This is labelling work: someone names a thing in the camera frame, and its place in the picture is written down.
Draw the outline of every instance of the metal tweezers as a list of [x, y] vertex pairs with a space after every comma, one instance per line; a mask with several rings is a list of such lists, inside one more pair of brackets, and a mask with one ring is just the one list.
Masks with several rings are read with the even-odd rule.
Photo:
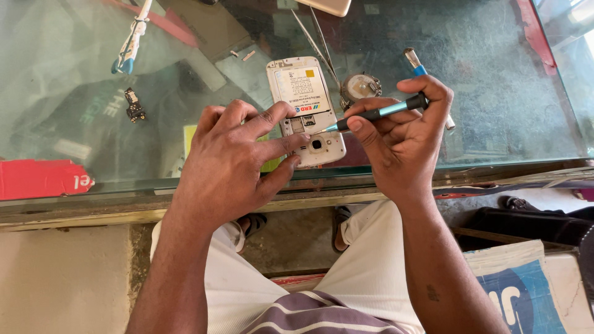
[[322, 30], [320, 29], [320, 25], [318, 24], [318, 19], [315, 17], [314, 9], [311, 6], [309, 6], [309, 10], [311, 10], [311, 20], [314, 22], [315, 32], [318, 35], [318, 39], [322, 43], [322, 46], [324, 47], [324, 54], [322, 54], [322, 52], [320, 51], [318, 46], [315, 44], [313, 38], [311, 38], [311, 35], [309, 35], [309, 33], [307, 32], [307, 29], [305, 28], [303, 23], [301, 23], [301, 20], [299, 19], [299, 17], [297, 17], [297, 14], [295, 14], [295, 11], [294, 10], [291, 10], [291, 11], [293, 12], [293, 15], [295, 16], [295, 18], [297, 19], [297, 22], [299, 23], [301, 30], [303, 30], [303, 33], [305, 33], [305, 37], [307, 37], [307, 41], [309, 41], [309, 44], [311, 44], [311, 47], [314, 48], [315, 54], [322, 60], [324, 65], [326, 65], [326, 68], [328, 69], [328, 73], [330, 73], [330, 76], [336, 83], [336, 87], [338, 87], [338, 89], [340, 89], [341, 88], [340, 81], [338, 80], [338, 77], [336, 77], [336, 72], [334, 72], [334, 66], [332, 65], [332, 60], [330, 59], [330, 54], [328, 53], [328, 47], [326, 46], [326, 40], [324, 40], [324, 35], [322, 34]]

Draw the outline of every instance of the white battery label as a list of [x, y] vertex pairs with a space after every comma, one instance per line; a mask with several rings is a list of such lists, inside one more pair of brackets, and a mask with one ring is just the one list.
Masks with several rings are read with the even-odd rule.
[[280, 99], [295, 108], [297, 115], [330, 110], [318, 67], [294, 68], [274, 73]]

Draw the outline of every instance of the erd logo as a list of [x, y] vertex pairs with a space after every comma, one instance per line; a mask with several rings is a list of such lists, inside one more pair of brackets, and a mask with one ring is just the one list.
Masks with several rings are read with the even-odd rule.
[[312, 110], [312, 109], [318, 109], [320, 105], [311, 105], [311, 106], [304, 106], [301, 108], [295, 108], [295, 111], [300, 112], [300, 111], [306, 111], [306, 110]]

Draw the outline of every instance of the fingernail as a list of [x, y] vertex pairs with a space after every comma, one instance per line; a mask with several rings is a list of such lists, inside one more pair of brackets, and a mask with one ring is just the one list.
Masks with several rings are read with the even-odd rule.
[[359, 131], [359, 129], [361, 129], [362, 126], [363, 126], [363, 123], [361, 123], [361, 121], [353, 121], [349, 125], [349, 128], [351, 129], [351, 131]]

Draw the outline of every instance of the white smartphone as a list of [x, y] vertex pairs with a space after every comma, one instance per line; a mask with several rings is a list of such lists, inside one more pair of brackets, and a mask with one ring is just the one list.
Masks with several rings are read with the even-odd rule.
[[338, 17], [344, 17], [349, 11], [350, 0], [297, 0]]
[[[271, 61], [266, 65], [266, 74], [274, 102], [285, 101], [297, 111], [297, 116], [281, 120], [283, 136], [312, 134], [336, 123], [318, 59], [308, 56]], [[346, 147], [342, 133], [322, 133], [311, 136], [307, 146], [295, 154], [301, 158], [298, 167], [304, 168], [340, 160]]]

